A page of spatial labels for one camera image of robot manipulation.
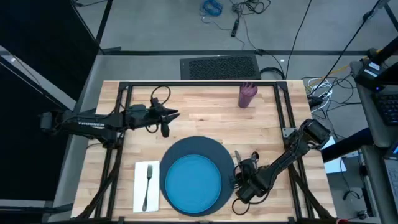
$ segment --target concrete floor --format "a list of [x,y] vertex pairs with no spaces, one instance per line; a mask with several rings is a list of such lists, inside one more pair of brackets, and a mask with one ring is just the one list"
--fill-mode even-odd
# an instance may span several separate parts
[[[95,0],[81,0],[88,4]],[[214,24],[202,23],[199,15],[200,0],[114,0],[108,23],[101,41],[102,48],[121,46],[122,50],[239,50],[242,43],[229,36],[229,32],[219,30]],[[207,17],[206,21],[216,21],[221,27],[230,29],[234,14],[230,11],[228,0],[220,1],[224,11],[220,17]],[[369,11],[375,0],[314,0],[307,18],[297,38],[295,50],[342,50],[362,21],[362,15]],[[290,50],[295,33],[300,25],[308,0],[272,1],[269,9],[261,15],[246,16],[248,33],[256,47],[266,50]],[[106,3],[78,8],[78,12],[90,31],[96,36]],[[392,1],[390,7],[398,15],[398,1]],[[237,36],[246,43],[245,50],[251,50],[244,24]],[[385,10],[380,10],[368,21],[349,50],[367,50],[370,47],[383,48],[397,31]],[[286,71],[286,55],[275,55]],[[98,56],[91,72],[83,109],[96,107],[103,80],[178,80],[180,79],[179,60],[181,58],[205,57],[204,55],[187,56]],[[362,56],[344,56],[337,64],[340,68]],[[301,79],[306,76],[326,75],[337,56],[292,56],[289,66],[289,79]],[[392,57],[387,64],[398,60]],[[259,68],[277,66],[270,56],[257,56]],[[349,70],[334,77],[345,77]],[[265,73],[262,79],[278,79],[272,73]],[[332,99],[343,101],[350,90],[335,87]],[[350,102],[358,102],[358,94]],[[329,113],[335,131],[342,136],[349,136],[367,127],[361,105],[344,106]],[[330,128],[330,123],[323,121]],[[85,140],[76,138],[65,163],[60,181],[59,195],[55,204],[71,203],[74,199],[81,167],[76,166],[84,159]],[[363,207],[363,200],[344,202],[341,191],[344,185],[331,187],[338,216],[355,217],[355,210],[345,209]]]

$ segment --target fork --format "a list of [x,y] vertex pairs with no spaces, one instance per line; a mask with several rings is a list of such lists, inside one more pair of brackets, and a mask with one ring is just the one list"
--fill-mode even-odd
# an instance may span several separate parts
[[149,180],[151,178],[152,178],[152,165],[148,165],[148,168],[147,168],[148,183],[147,183],[147,190],[146,190],[146,193],[145,193],[144,204],[142,205],[142,211],[146,211],[147,210],[148,186],[149,186]]

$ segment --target blue plastic plate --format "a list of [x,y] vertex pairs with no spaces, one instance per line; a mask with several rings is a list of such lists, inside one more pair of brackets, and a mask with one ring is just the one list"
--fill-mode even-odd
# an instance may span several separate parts
[[221,191],[217,166],[200,155],[187,155],[176,160],[165,180],[171,203],[183,212],[200,213],[209,209]]

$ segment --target wooden table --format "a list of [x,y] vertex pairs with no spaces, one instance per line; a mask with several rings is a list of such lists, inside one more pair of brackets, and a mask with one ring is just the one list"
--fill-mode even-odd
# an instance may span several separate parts
[[[111,112],[115,105],[118,85],[118,81],[103,83],[96,113]],[[305,119],[311,118],[304,85],[300,80],[289,80],[287,85],[295,122],[299,126]],[[135,86],[131,104],[143,103],[149,107],[150,94],[154,88],[155,86]],[[269,198],[260,205],[252,205],[248,213],[242,216],[235,215],[231,210],[235,194],[217,212],[205,217],[189,217],[176,212],[164,199],[161,191],[158,212],[132,212],[134,164],[138,161],[160,161],[165,151],[180,139],[189,136],[213,138],[227,148],[235,163],[235,150],[242,158],[247,158],[253,151],[257,151],[260,155],[260,166],[270,164],[284,152],[275,96],[271,86],[259,86],[258,94],[246,109],[237,107],[238,86],[170,86],[170,88],[172,94],[165,106],[178,109],[181,114],[170,124],[170,137],[163,138],[160,131],[149,134],[144,128],[126,132],[113,220],[117,220],[119,216],[124,216],[126,220],[146,221],[286,221],[287,217],[295,217],[287,170],[278,176]],[[167,93],[165,88],[161,88],[155,96],[162,101]],[[283,100],[282,107],[288,125]],[[83,211],[98,191],[105,153],[106,150],[101,146],[93,146],[87,150],[73,206],[73,217]],[[303,162],[310,190],[331,215],[336,216],[321,154],[312,150],[303,157]],[[102,216],[106,214],[108,194],[109,189],[104,196]],[[299,196],[303,215],[306,217],[305,201],[301,191]],[[245,208],[246,205],[236,204],[237,211],[243,211]]]

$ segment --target purple cup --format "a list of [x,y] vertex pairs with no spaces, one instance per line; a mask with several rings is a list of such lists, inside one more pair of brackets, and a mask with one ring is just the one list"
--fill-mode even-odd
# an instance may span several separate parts
[[240,108],[247,108],[257,94],[258,88],[254,83],[245,82],[241,85],[238,98],[238,106]]

